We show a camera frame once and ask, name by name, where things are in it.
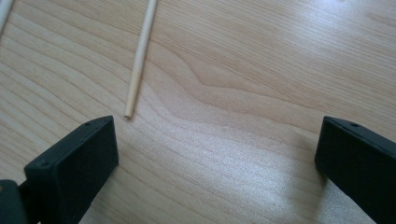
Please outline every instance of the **clamp jaw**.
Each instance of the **clamp jaw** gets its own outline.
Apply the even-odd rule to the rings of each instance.
[[[20,186],[0,180],[0,224],[77,224],[119,164],[113,117],[88,121],[24,168]]]

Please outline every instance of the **wooden dowel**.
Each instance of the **wooden dowel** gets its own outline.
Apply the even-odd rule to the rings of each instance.
[[[134,54],[134,67],[132,69],[124,116],[127,119],[130,119],[134,113],[134,103],[136,101],[137,91],[139,90],[140,78],[142,77],[143,65],[146,58],[146,50],[149,43],[149,33],[154,20],[156,6],[157,0],[148,1],[146,16],[143,21],[142,31],[140,32],[139,42],[137,43],[136,52]]]
[[[11,10],[14,0],[0,0],[0,34],[6,24],[8,13]]]

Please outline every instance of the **black plastic block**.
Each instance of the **black plastic block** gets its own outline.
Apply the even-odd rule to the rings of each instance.
[[[0,180],[0,223],[28,223],[18,185],[12,180]]]
[[[358,124],[325,117],[318,169],[377,223],[396,223],[396,144]]]
[[[77,224],[119,163],[111,116],[82,124],[25,168],[42,224]]]

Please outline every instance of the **table surface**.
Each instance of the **table surface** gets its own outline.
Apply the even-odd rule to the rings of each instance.
[[[396,2],[17,0],[0,40],[0,178],[113,115],[120,166],[81,223],[373,223],[315,169],[323,116],[396,140]]]

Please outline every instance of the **wooden table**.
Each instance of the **wooden table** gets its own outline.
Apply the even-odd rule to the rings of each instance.
[[[322,118],[396,140],[391,0],[17,0],[0,41],[0,178],[113,115],[120,166],[81,223],[373,223],[315,169]]]

